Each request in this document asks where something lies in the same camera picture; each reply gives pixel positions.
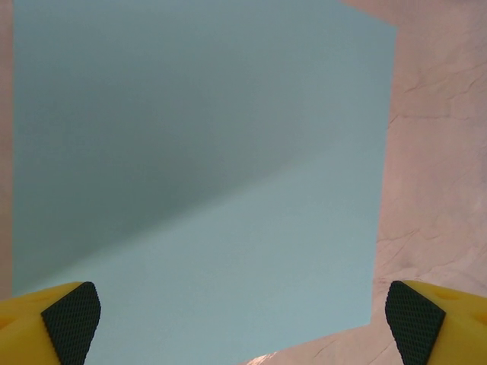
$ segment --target textured black pad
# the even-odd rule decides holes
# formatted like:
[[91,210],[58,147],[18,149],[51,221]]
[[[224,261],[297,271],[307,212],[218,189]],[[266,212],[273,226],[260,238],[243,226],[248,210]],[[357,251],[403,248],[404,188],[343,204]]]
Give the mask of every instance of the textured black pad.
[[445,311],[402,281],[394,281],[386,301],[386,318],[404,365],[426,365]]
[[82,365],[100,321],[97,290],[85,282],[41,313],[61,365]]

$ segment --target light blue paper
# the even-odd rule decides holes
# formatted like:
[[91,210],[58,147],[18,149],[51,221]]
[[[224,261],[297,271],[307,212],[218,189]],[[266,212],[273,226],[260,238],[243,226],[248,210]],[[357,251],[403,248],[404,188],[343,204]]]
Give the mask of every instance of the light blue paper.
[[392,27],[323,0],[17,0],[14,31],[14,292],[93,281],[87,365],[369,322]]

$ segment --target black rubber pad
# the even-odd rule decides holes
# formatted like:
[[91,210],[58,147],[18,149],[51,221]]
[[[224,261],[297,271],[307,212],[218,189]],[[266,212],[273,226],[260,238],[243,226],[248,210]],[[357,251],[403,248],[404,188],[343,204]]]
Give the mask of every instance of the black rubber pad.
[[394,281],[386,301],[386,318],[404,365],[426,365],[445,311],[402,281]]
[[41,313],[61,365],[82,365],[100,321],[93,283],[85,282]]

